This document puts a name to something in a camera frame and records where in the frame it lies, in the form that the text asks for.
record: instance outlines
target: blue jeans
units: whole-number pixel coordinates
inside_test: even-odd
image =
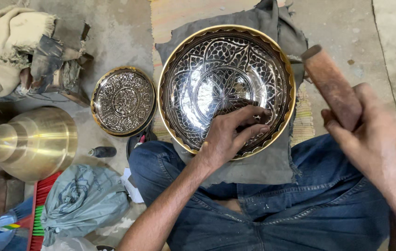
[[[389,236],[390,208],[326,134],[291,149],[294,184],[198,188],[167,243],[176,250],[376,250]],[[134,149],[130,169],[150,204],[185,167],[171,143]],[[214,202],[238,198],[242,214]]]

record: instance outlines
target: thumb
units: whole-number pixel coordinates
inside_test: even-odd
[[[323,109],[322,112],[323,125],[339,144],[342,150],[352,151],[358,149],[359,140],[348,130],[344,129],[337,121],[332,111]]]
[[[234,147],[236,147],[238,150],[243,147],[243,145],[251,138],[257,136],[258,134],[265,133],[269,131],[269,126],[264,125],[264,124],[256,124],[253,126],[250,126],[241,133],[237,135],[234,139]]]

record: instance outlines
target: gray plastic bag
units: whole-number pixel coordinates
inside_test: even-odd
[[[72,165],[56,180],[40,220],[45,229],[43,245],[57,237],[83,237],[111,225],[128,208],[127,194],[113,171],[89,165]]]

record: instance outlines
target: green bristles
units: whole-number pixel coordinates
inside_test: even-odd
[[[35,208],[34,226],[33,226],[33,231],[32,231],[33,236],[44,236],[45,235],[45,230],[41,226],[41,221],[40,221],[41,212],[43,212],[42,205]]]

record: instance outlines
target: red brush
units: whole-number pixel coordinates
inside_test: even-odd
[[[48,197],[51,188],[60,176],[61,172],[49,176],[44,180],[38,181],[34,185],[34,201],[32,207],[32,217],[34,224],[29,229],[28,248],[27,251],[40,251],[43,244],[44,229],[41,226],[40,216],[45,205],[46,198]]]

